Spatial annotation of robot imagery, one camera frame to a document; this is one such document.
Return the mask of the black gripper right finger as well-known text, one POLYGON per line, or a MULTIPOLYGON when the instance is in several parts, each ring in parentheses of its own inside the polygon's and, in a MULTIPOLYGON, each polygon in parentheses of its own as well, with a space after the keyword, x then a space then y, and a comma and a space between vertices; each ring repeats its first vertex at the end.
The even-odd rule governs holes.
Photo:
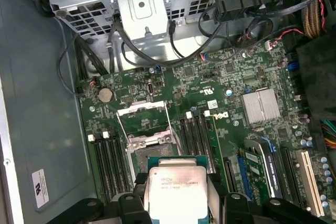
POLYGON ((306 210, 280 198, 261 206, 240 193, 229 193, 217 174, 207 175, 208 208, 215 223, 325 223, 306 210))

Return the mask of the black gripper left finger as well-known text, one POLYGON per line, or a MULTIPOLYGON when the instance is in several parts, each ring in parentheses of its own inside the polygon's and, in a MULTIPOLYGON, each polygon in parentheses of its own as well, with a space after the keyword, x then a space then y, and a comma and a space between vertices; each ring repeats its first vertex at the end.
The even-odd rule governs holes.
POLYGON ((55 223, 149 223, 143 199, 147 173, 139 173, 132 192, 116 195, 104 205, 98 198, 83 199, 55 217, 55 223))

